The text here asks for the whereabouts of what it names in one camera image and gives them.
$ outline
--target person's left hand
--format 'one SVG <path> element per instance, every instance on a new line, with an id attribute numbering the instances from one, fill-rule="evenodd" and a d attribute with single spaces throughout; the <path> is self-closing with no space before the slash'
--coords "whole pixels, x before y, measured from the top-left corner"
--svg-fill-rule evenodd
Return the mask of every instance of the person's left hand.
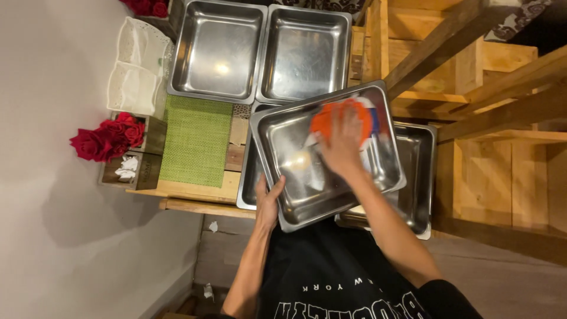
<path id="1" fill-rule="evenodd" d="M 280 176 L 280 180 L 268 192 L 266 187 L 266 175 L 262 173 L 258 184 L 256 184 L 256 225 L 268 231 L 276 227 L 278 220 L 278 205 L 276 200 L 284 190 L 285 176 Z"/>

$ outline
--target white napkin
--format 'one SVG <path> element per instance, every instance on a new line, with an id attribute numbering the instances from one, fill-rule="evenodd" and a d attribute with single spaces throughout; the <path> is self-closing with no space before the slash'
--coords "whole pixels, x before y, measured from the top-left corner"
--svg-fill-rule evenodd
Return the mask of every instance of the white napkin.
<path id="1" fill-rule="evenodd" d="M 118 179 L 120 182 L 130 182 L 132 178 L 136 177 L 136 168 L 138 167 L 138 158 L 135 156 L 122 156 L 122 167 L 115 171 L 120 175 Z"/>

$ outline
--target black t-shirt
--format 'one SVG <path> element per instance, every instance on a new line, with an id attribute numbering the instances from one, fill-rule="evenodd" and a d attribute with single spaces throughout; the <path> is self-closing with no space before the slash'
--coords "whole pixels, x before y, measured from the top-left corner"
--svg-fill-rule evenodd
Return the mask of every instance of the black t-shirt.
<path id="1" fill-rule="evenodd" d="M 332 219 L 289 234 L 276 227 L 259 298 L 257 318 L 481 318 L 451 283 L 414 287 L 369 232 L 338 227 Z"/>

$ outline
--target person's right hand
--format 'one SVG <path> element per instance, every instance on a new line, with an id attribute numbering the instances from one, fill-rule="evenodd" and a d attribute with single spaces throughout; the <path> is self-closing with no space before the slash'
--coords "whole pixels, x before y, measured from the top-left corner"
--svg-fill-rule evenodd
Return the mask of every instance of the person's right hand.
<path id="1" fill-rule="evenodd" d="M 359 154 L 362 128 L 355 109 L 347 107 L 343 112 L 341 120 L 338 107 L 332 109 L 328 141 L 321 134 L 315 134 L 327 166 L 347 181 L 353 174 L 364 172 Z"/>

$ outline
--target white wall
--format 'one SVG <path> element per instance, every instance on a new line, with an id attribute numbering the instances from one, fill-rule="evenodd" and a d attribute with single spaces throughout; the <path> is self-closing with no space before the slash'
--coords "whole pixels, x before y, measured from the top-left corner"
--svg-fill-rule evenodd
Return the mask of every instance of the white wall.
<path id="1" fill-rule="evenodd" d="M 201 216 L 99 187 L 68 139 L 108 116 L 118 0 L 0 10 L 0 318 L 138 318 L 186 288 Z"/>

